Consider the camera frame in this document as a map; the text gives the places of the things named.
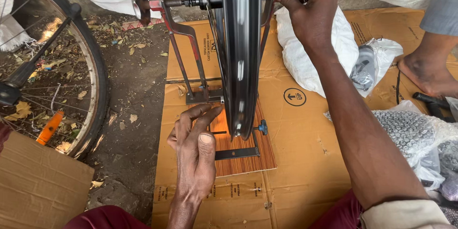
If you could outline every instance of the bicycle tire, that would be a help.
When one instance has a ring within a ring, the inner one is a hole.
[[[62,15],[68,16],[71,13],[70,2],[68,0],[51,0],[58,6],[62,11]],[[106,111],[108,108],[108,77],[106,73],[105,64],[100,55],[99,45],[97,44],[94,36],[88,28],[88,25],[83,20],[83,17],[79,15],[72,20],[71,25],[74,25],[73,28],[79,32],[79,36],[82,37],[83,43],[88,49],[88,54],[91,56],[93,62],[95,74],[96,74],[96,83],[97,83],[97,106],[95,108],[95,113],[92,116],[91,126],[87,129],[86,134],[82,137],[82,140],[78,142],[77,145],[72,147],[67,155],[78,160],[83,159],[88,151],[91,149],[91,146],[94,144],[99,131],[104,123]]]
[[[223,0],[223,6],[226,60],[221,65],[227,72],[222,79],[228,127],[232,137],[248,140],[257,100],[261,0]]]

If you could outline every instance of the bare foot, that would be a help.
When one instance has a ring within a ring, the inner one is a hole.
[[[426,62],[413,52],[398,62],[398,68],[426,94],[438,98],[458,98],[458,81],[448,71],[445,63]]]

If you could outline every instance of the cardboard box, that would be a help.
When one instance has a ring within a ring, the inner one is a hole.
[[[404,53],[409,54],[420,44],[424,34],[419,28],[423,11],[397,7],[344,11],[344,14],[352,25],[358,45],[372,37],[383,37],[397,41],[404,47]],[[219,78],[216,54],[209,46],[212,37],[208,21],[188,24],[201,38],[198,42],[206,77]],[[202,202],[194,228],[307,228],[351,187],[334,126],[323,115],[328,111],[326,99],[302,89],[290,76],[283,65],[276,27],[276,21],[272,20],[260,65],[258,90],[278,168],[217,178],[213,192]],[[197,79],[189,42],[182,37],[177,37],[177,41],[188,76]],[[455,60],[450,55],[448,67],[458,77]],[[384,110],[397,104],[398,74],[398,68],[392,66],[365,99],[371,109]],[[399,100],[413,100],[411,95],[419,89],[403,74],[400,76]],[[171,48],[167,79],[182,79]],[[295,106],[285,100],[284,94],[290,88],[304,93],[303,105]],[[422,103],[413,102],[426,112]],[[153,201],[154,228],[167,225],[177,171],[175,152],[167,145],[166,138],[179,114],[185,110],[185,98],[178,96],[177,85],[167,84]]]
[[[93,168],[15,131],[0,133],[0,142],[6,138],[0,152],[0,228],[60,229],[84,211]]]

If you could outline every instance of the leg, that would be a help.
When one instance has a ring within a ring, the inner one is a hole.
[[[309,229],[359,228],[359,216],[364,212],[353,190],[349,190],[332,208],[316,220]]]
[[[63,229],[150,229],[117,206],[88,210],[68,222]]]
[[[422,91],[435,97],[458,97],[458,82],[447,70],[447,55],[458,44],[458,0],[431,0],[420,27],[420,46],[398,68]]]

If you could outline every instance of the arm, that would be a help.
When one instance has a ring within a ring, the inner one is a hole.
[[[216,176],[216,140],[207,127],[221,110],[222,107],[211,109],[211,105],[190,108],[181,113],[167,139],[176,150],[178,169],[167,228],[192,228],[202,200],[210,193]]]
[[[331,45],[337,0],[278,0],[318,71],[353,191],[364,209],[394,200],[428,199],[407,161],[348,78]]]

